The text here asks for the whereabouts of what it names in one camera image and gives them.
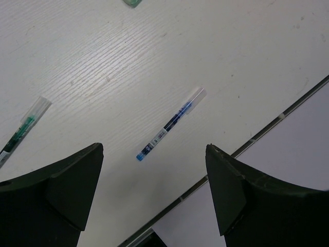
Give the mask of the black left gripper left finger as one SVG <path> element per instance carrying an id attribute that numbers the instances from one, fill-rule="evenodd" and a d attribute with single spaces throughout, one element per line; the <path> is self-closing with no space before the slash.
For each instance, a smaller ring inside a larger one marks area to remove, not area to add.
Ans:
<path id="1" fill-rule="evenodd" d="M 103 145 L 1 182 L 1 246 L 77 246 L 98 184 Z"/>

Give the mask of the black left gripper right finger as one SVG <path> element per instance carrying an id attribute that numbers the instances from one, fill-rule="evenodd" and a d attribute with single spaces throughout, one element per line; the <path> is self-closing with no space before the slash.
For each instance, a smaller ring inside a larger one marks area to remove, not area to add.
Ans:
<path id="1" fill-rule="evenodd" d="M 328 192 L 294 185 L 215 145 L 206 169 L 226 246 L 328 246 Z"/>

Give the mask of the blue ink pen refill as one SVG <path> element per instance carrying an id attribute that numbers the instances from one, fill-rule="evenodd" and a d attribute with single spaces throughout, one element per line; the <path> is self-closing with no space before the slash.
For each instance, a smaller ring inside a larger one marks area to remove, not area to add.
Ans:
<path id="1" fill-rule="evenodd" d="M 136 155 L 138 161 L 142 161 L 173 129 L 180 119 L 189 114 L 206 96 L 204 88 L 198 88 L 187 102 L 175 113 L 175 115 L 162 127 L 162 129 L 148 142 L 148 144 Z"/>

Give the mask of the green transparent plastic case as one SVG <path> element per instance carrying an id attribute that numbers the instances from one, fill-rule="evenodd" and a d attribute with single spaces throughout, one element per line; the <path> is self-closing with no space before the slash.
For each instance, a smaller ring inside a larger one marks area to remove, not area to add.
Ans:
<path id="1" fill-rule="evenodd" d="M 123 2 L 131 8 L 136 8 L 142 0 L 123 0 Z"/>

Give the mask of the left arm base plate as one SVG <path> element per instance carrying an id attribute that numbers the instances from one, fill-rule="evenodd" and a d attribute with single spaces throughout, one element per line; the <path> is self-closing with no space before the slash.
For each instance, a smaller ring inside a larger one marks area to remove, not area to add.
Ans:
<path id="1" fill-rule="evenodd" d="M 164 241 L 150 228 L 132 244 L 133 247 L 167 247 Z"/>

